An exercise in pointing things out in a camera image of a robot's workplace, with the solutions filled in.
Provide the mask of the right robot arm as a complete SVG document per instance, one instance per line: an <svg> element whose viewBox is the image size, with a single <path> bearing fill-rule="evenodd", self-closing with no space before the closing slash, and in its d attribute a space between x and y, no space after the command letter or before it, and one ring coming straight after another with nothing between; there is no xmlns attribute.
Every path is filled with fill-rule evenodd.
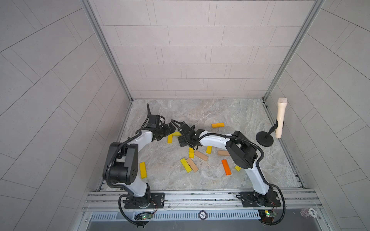
<svg viewBox="0 0 370 231"><path fill-rule="evenodd" d="M277 221L269 218L264 218L260 222L264 225L274 226L282 222L286 213L286 203L281 189L269 183L259 163L264 158L264 151L255 143L247 139L240 131L235 131L232 134L218 134L205 130L195 130L195 126L190 127L188 124L171 121L177 130L182 135L181 143L186 143L189 147L197 150L199 146L213 146L223 148L230 154L234 163L245 170L253 185L253 193L255 202L262 206L276 206L272 199L277 198L278 194L281 198L282 213Z"/></svg>

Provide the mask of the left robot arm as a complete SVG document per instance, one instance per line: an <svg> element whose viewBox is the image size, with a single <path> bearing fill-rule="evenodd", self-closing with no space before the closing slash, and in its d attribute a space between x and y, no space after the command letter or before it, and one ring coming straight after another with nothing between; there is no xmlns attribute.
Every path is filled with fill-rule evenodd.
<svg viewBox="0 0 370 231"><path fill-rule="evenodd" d="M102 178L109 188L128 193L126 202L140 208L149 206L150 186L137 178L139 172L138 154L153 141L160 141L175 132L172 123L165 123L160 115L148 115L135 135L123 142L113 142L103 168Z"/></svg>

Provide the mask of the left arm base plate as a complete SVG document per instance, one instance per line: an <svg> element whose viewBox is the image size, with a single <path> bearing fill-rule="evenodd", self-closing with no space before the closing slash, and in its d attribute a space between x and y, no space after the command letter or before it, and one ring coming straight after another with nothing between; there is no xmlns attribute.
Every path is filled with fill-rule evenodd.
<svg viewBox="0 0 370 231"><path fill-rule="evenodd" d="M128 196L122 200L125 209L154 209L164 207L165 193L147 193L142 197Z"/></svg>

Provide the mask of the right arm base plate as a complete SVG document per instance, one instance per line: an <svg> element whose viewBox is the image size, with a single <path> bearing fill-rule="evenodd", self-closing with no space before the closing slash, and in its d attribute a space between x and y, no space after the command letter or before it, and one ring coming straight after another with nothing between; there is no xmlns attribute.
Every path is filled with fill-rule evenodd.
<svg viewBox="0 0 370 231"><path fill-rule="evenodd" d="M241 200L244 208L251 207L281 207L277 192L262 195L256 192L240 192L236 195Z"/></svg>

